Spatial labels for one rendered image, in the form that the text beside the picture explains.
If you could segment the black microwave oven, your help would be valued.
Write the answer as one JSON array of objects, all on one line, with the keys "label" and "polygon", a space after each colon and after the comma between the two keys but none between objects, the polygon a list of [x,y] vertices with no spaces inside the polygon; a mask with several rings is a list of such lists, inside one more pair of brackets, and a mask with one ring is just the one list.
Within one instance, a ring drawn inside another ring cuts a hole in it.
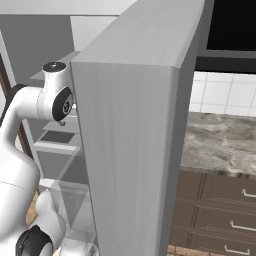
[{"label": "black microwave oven", "polygon": [[256,0],[206,0],[196,71],[256,75]]}]

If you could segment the grey fridge door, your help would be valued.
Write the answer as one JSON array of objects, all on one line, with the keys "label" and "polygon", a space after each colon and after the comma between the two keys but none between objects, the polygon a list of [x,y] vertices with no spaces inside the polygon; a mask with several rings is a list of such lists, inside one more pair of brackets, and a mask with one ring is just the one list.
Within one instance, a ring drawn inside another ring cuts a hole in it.
[{"label": "grey fridge door", "polygon": [[166,256],[205,0],[137,0],[71,65],[101,256]]}]

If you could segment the pale grey fridge shelf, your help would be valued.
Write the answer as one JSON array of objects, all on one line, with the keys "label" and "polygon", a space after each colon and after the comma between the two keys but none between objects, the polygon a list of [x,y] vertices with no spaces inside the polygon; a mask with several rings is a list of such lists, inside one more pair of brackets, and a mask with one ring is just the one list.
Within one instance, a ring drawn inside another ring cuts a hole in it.
[{"label": "pale grey fridge shelf", "polygon": [[56,121],[50,121],[45,127],[44,130],[49,131],[58,131],[58,132],[67,132],[67,133],[80,133],[78,121],[66,121],[64,125],[60,125]]},{"label": "pale grey fridge shelf", "polygon": [[40,152],[69,156],[83,153],[80,135],[71,132],[45,131],[34,146]]}]

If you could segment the brown drawer front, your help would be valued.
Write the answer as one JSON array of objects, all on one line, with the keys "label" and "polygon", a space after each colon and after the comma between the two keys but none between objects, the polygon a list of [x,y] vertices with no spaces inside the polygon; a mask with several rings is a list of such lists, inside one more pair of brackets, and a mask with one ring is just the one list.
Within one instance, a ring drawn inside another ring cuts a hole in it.
[{"label": "brown drawer front", "polygon": [[246,189],[250,194],[256,194],[256,177],[247,174],[226,176],[181,171],[176,197],[256,209],[256,198],[245,197],[241,193],[242,189]]},{"label": "brown drawer front", "polygon": [[172,225],[200,231],[227,232],[231,235],[242,234],[248,237],[256,236],[256,232],[232,228],[231,220],[236,225],[256,228],[256,214],[184,202],[178,202],[175,205]]},{"label": "brown drawer front", "polygon": [[238,251],[250,249],[250,256],[256,256],[256,241],[239,240],[219,234],[214,235],[173,228],[170,232],[169,243],[183,248],[212,252],[225,256],[243,256],[226,252],[224,245],[227,245],[229,249]]}]

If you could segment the clear fridge drawer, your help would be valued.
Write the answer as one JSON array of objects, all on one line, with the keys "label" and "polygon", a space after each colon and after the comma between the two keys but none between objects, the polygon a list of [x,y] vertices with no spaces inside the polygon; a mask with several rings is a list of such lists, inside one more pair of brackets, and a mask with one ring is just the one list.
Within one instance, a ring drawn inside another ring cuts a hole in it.
[{"label": "clear fridge drawer", "polygon": [[86,184],[41,179],[41,191],[48,190],[55,210],[66,224],[66,234],[53,256],[100,256],[89,188]]}]

